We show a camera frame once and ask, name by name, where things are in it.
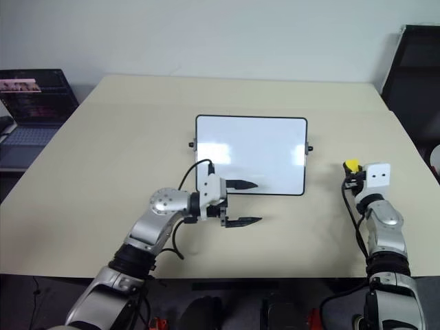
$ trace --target yellow object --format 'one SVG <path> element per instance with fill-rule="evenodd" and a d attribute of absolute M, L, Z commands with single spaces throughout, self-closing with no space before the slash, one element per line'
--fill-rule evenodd
<path fill-rule="evenodd" d="M 345 161 L 345 166 L 352 172 L 359 172 L 359 160 L 358 159 L 348 159 Z"/>

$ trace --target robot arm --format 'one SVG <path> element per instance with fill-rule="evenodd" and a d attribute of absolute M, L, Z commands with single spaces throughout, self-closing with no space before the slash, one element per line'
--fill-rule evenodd
<path fill-rule="evenodd" d="M 220 217 L 225 227 L 246 226 L 261 218 L 229 221 L 227 183 L 213 173 L 199 192 L 173 188 L 156 191 L 146 212 L 136 221 L 113 260 L 104 266 L 76 301 L 66 326 L 55 329 L 125 329 L 136 309 L 135 297 L 142 294 L 155 258 L 162 251 L 179 219 L 188 223 Z M 256 185 L 247 182 L 248 187 Z"/>
<path fill-rule="evenodd" d="M 355 195 L 357 211 L 365 216 L 368 228 L 366 273 L 370 290 L 366 295 L 364 317 L 356 329 L 424 330 L 425 320 L 410 277 L 406 244 L 402 234 L 403 218 L 389 201 L 390 164 L 344 163 L 345 188 Z"/>

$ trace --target laptop keyboard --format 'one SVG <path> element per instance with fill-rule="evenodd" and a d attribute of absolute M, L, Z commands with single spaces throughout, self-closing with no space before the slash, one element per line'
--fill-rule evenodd
<path fill-rule="evenodd" d="M 36 129 L 17 127 L 2 145 L 8 146 L 45 146 L 49 143 L 58 129 Z"/>

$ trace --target table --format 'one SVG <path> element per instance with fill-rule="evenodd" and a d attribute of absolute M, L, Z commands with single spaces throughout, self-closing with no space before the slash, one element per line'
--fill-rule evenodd
<path fill-rule="evenodd" d="M 413 275 L 440 275 L 440 187 L 394 114 L 363 83 L 107 76 L 0 208 L 0 271 L 93 277 L 151 194 L 176 187 L 195 156 L 195 116 L 304 116 L 314 151 L 305 194 L 230 197 L 231 219 L 179 229 L 186 256 L 163 253 L 160 278 L 364 276 L 342 198 L 341 163 L 390 162 L 390 201 L 405 218 Z M 193 190 L 194 175 L 186 182 Z"/>

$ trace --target floor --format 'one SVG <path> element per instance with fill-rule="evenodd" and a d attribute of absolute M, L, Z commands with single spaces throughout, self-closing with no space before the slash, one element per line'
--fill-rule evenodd
<path fill-rule="evenodd" d="M 3 201 L 18 177 L 0 176 L 0 201 Z M 72 281 L 59 278 L 36 278 L 41 293 L 36 299 L 33 330 L 62 325 L 67 312 L 81 295 L 90 279 Z M 225 309 L 223 330 L 260 329 L 263 299 L 288 300 L 298 328 L 307 329 L 306 319 L 312 308 L 333 292 L 355 286 L 354 279 L 261 279 L 261 280 L 165 280 L 149 283 L 148 300 L 153 316 L 165 318 L 171 329 L 185 308 L 196 298 L 218 296 Z M 417 284 L 428 329 L 440 329 L 440 276 L 418 278 Z M 36 289 L 31 276 L 0 276 L 0 329 L 29 329 Z M 361 314 L 366 290 L 330 302 L 324 317 L 329 330 L 351 329 L 351 316 Z M 136 329 L 143 329 L 138 322 Z"/>

